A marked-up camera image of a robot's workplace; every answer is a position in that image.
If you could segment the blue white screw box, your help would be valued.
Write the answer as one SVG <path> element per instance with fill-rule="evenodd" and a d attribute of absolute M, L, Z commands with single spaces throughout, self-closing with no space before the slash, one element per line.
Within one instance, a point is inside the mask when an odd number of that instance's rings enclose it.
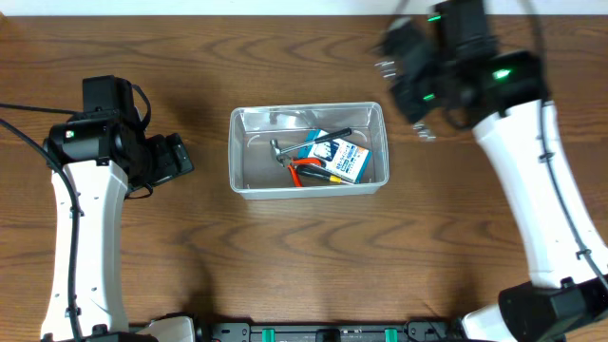
<path fill-rule="evenodd" d="M 372 152 L 344 139 L 313 144 L 299 150 L 297 156 L 318 158 L 325 163 L 325 169 L 351 183 L 361 181 L 371 160 Z"/>

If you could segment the small black-handled hammer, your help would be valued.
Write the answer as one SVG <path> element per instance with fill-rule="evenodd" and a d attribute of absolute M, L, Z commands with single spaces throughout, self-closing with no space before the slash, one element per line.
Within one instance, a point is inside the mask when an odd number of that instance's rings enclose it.
<path fill-rule="evenodd" d="M 313 144 L 327 143 L 327 142 L 330 142 L 330 141 L 333 141 L 336 139 L 342 139 L 342 138 L 350 136 L 351 134 L 352 134 L 351 128 L 344 128 L 339 131 L 335 131 L 333 133 L 314 138 L 311 141 L 306 141 L 306 142 L 299 143 L 299 144 L 285 147 L 285 148 L 281 148 L 278 144 L 278 141 L 276 139 L 272 139 L 272 140 L 270 140 L 271 155 L 273 157 L 275 157 L 276 161 L 279 164 L 283 165 L 285 159 L 288 158 L 289 154 L 293 151 L 302 149 L 304 147 L 308 147 Z"/>

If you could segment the clear plastic storage box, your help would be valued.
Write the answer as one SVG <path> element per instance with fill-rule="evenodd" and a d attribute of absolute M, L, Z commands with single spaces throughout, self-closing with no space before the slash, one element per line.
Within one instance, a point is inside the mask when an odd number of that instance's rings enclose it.
<path fill-rule="evenodd" d="M 247 200 L 367 195 L 390 178 L 375 102 L 238 107 L 228 148 L 230 186 Z"/>

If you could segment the red-handled pliers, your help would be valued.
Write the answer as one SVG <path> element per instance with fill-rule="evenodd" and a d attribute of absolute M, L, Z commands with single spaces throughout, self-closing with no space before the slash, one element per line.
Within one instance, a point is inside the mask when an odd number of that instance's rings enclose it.
<path fill-rule="evenodd" d="M 292 158 L 281 157 L 279 162 L 286 167 L 292 177 L 295 187 L 302 187 L 301 176 L 314 179 L 322 179 L 325 163 L 318 158 Z"/>

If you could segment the black yellow screwdriver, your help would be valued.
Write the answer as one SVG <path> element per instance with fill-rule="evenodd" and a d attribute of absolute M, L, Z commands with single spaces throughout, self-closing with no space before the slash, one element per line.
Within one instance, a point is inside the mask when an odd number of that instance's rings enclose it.
<path fill-rule="evenodd" d="M 322 181 L 352 185 L 351 182 L 348 182 L 346 180 L 343 180 L 343 179 L 341 179 L 337 176 L 331 175 L 331 174 L 325 174 L 325 173 L 321 172 L 320 170 L 316 170 L 316 169 L 305 169 L 304 167 L 300 167 L 300 168 L 296 169 L 296 174 L 299 176 L 304 176 L 304 177 L 322 180 Z"/>

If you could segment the silver combination wrench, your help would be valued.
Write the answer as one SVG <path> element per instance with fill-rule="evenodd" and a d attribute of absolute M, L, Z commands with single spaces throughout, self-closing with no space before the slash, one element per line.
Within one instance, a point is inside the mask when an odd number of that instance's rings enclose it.
<path fill-rule="evenodd" d="M 418 137 L 425 142 L 436 139 L 424 118 L 435 107 L 436 91 L 427 78 L 414 79 L 394 60 L 381 60 L 374 65 L 389 82 L 389 92 L 397 109 L 406 117 Z"/>

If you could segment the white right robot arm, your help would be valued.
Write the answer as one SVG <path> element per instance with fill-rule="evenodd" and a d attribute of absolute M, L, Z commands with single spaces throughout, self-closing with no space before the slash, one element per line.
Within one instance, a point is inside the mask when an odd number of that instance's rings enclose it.
<path fill-rule="evenodd" d="M 431 34 L 397 11 L 380 44 L 397 108 L 412 124 L 438 108 L 453 128 L 472 133 L 522 238 L 528 281 L 462 316 L 452 340 L 562 341 L 607 316 L 607 246 L 561 144 L 541 18 L 530 2 L 523 6 L 530 50 L 500 52 L 480 0 L 436 4 Z"/>

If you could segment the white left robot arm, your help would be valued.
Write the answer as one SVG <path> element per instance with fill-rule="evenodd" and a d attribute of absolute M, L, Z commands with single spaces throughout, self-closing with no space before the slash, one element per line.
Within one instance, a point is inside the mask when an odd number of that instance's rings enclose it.
<path fill-rule="evenodd" d="M 121 279 L 124 202 L 194 169 L 179 134 L 146 137 L 138 85 L 113 75 L 83 80 L 84 109 L 44 141 L 57 209 L 53 283 L 44 341 L 200 341 L 193 316 L 142 328 L 127 318 Z"/>

